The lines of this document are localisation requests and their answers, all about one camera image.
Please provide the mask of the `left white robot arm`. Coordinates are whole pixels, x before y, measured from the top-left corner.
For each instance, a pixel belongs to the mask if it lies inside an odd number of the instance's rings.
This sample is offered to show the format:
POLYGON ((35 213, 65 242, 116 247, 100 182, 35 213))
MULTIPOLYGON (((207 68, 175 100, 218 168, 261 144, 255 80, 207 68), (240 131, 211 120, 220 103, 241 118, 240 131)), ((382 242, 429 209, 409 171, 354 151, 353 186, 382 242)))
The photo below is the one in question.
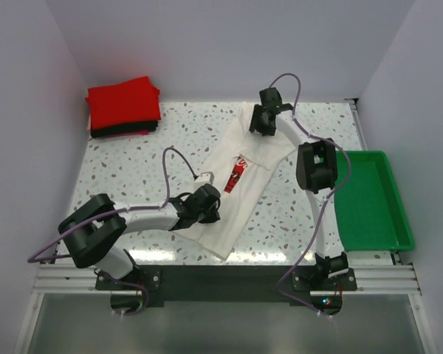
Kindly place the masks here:
POLYGON ((92 197, 60 223, 58 232, 76 268, 95 268, 116 280, 134 273, 128 251, 115 246, 121 235, 148 230, 176 231, 220 219, 221 194, 210 184, 168 199, 164 206, 123 206, 105 193, 92 197))

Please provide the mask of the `white t-shirt red print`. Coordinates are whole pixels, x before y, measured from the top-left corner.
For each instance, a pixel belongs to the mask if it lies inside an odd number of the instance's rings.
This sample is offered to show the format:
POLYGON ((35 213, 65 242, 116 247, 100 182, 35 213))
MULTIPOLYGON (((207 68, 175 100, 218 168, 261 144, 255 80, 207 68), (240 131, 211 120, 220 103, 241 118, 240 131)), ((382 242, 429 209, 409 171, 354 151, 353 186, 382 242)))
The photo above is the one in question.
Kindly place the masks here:
POLYGON ((281 132, 249 132, 253 107, 243 104, 201 167, 203 173, 214 174, 213 186, 221 194, 220 220, 176 231, 222 259, 232 251, 279 162, 294 150, 281 132))

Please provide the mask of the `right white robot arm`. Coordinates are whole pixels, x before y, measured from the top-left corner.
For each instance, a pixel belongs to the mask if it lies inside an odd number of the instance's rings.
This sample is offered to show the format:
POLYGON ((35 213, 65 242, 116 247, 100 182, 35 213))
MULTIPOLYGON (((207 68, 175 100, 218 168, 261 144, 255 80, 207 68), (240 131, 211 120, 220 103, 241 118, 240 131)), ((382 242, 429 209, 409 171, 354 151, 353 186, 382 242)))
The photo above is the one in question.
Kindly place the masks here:
POLYGON ((315 221, 315 270, 318 281, 348 272, 348 258, 337 225, 334 194, 338 191, 337 152, 332 140, 310 134, 301 126, 294 107, 284 103, 277 88, 259 92, 254 106, 250 132, 274 136, 281 132, 298 149, 296 179, 306 193, 315 221))

